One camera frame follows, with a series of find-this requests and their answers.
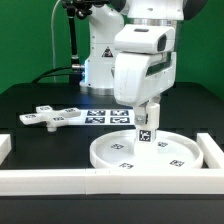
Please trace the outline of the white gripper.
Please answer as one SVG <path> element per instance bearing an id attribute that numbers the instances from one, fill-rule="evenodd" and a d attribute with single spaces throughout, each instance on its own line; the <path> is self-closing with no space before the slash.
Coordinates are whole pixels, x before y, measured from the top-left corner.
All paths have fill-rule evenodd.
<path id="1" fill-rule="evenodd" d="M 151 66 L 159 65 L 162 60 L 162 54 L 147 55 L 122 52 L 116 57 L 114 97 L 118 104 L 137 106 L 133 108 L 136 125 L 146 123 L 146 107 L 141 104 L 151 100 L 174 84 L 175 52 L 171 53 L 171 63 L 168 68 L 151 75 L 147 74 Z"/>

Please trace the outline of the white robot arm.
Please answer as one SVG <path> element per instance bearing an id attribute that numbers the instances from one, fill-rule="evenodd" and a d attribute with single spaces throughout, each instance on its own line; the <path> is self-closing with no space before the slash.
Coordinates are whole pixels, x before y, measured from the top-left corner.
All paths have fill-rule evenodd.
<path id="1" fill-rule="evenodd" d="M 81 89 L 113 95 L 134 109 L 136 126 L 156 128 L 158 99 L 175 80 L 177 24 L 194 18 L 207 1 L 94 2 Z"/>

